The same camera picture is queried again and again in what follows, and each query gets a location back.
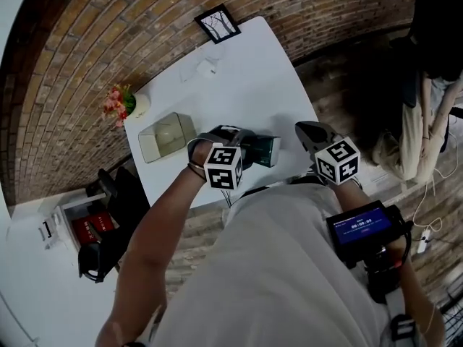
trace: blue screen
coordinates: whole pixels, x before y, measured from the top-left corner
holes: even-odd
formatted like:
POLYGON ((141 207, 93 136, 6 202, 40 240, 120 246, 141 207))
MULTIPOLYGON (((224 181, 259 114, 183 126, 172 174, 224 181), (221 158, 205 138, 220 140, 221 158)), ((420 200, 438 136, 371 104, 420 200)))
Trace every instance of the blue screen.
POLYGON ((334 225, 340 244, 365 238, 391 226, 391 221, 380 208, 375 208, 334 225))

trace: camera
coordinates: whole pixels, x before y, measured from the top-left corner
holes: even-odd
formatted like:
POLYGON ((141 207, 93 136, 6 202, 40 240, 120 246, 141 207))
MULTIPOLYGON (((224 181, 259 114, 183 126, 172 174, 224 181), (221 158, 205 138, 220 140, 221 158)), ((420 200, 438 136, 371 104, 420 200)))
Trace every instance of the camera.
POLYGON ((412 221, 405 222, 397 206, 384 207, 379 200, 326 219, 339 259, 349 268, 365 265, 368 290, 378 303, 399 287, 398 269, 407 258, 411 243, 412 221), (405 236, 407 245, 399 262, 386 253, 386 245, 405 236))

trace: white t-shirt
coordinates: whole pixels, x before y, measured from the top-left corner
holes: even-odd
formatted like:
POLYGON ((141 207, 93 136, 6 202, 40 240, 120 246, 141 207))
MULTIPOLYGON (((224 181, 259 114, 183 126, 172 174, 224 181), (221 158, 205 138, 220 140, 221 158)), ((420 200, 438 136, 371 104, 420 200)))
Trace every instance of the white t-shirt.
POLYGON ((333 251, 325 218, 339 212, 334 193, 314 184, 241 199, 151 345, 379 346, 387 308, 333 251))

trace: person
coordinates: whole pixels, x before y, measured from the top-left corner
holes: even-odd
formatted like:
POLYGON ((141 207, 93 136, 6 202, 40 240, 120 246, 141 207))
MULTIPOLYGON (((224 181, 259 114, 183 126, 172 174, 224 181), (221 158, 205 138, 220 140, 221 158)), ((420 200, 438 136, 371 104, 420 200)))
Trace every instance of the person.
MULTIPOLYGON (((203 165, 210 147, 197 145, 195 165, 203 165)), ((97 347, 135 346, 153 314, 162 313, 145 346, 390 345, 386 306, 375 303, 356 269, 336 256, 324 223, 370 202, 352 180, 331 188, 271 187, 239 199, 212 250, 167 307, 164 273, 204 183, 203 170, 185 168, 140 222, 97 347)), ((404 248, 404 240, 395 241, 388 256, 401 259, 404 248)), ((442 346, 442 316, 410 259, 399 276, 402 306, 421 332, 417 346, 442 346)))
POLYGON ((415 107, 402 105, 402 134, 381 132, 372 159, 399 179, 428 182, 445 141, 450 110, 463 90, 463 76, 445 80, 423 72, 415 107))

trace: wooden floor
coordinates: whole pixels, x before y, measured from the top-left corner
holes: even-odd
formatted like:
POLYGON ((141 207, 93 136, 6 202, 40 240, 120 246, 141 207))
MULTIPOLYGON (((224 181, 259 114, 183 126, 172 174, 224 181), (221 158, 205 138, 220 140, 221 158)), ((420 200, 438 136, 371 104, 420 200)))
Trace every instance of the wooden floor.
MULTIPOLYGON (((384 84, 385 74, 381 66, 389 55, 389 40, 403 34, 398 32, 352 44, 337 53, 303 64, 297 68, 297 73, 319 120, 329 123, 338 133, 349 135, 360 147, 360 181, 364 191, 385 205, 397 204, 404 217, 411 220, 425 187, 405 184, 381 167, 374 166, 370 160, 370 150, 379 132, 378 119, 381 118, 375 109, 382 98, 380 95, 383 87, 387 86, 387 82, 384 84)), ((451 132, 458 140, 463 140, 463 121, 458 120, 452 124, 451 132)), ((455 146, 451 140, 446 152, 439 158, 436 168, 444 175, 456 165, 455 146)), ((463 145, 460 145, 458 151, 458 158, 463 161, 463 145)), ((449 286, 462 284, 463 246, 459 242, 463 241, 463 168, 458 168, 447 179, 442 179, 435 172, 434 178, 436 195, 433 196, 433 185, 429 183, 428 196, 415 222, 428 225, 440 217, 442 229, 432 234, 433 239, 424 254, 416 254, 418 241, 414 242, 412 261, 431 299, 444 304, 449 299, 449 286)), ((223 202, 191 210, 182 240, 167 273, 169 296, 177 291, 200 264, 220 234, 222 218, 225 216, 223 202)), ((416 240, 421 232, 422 228, 414 227, 413 236, 416 240)))

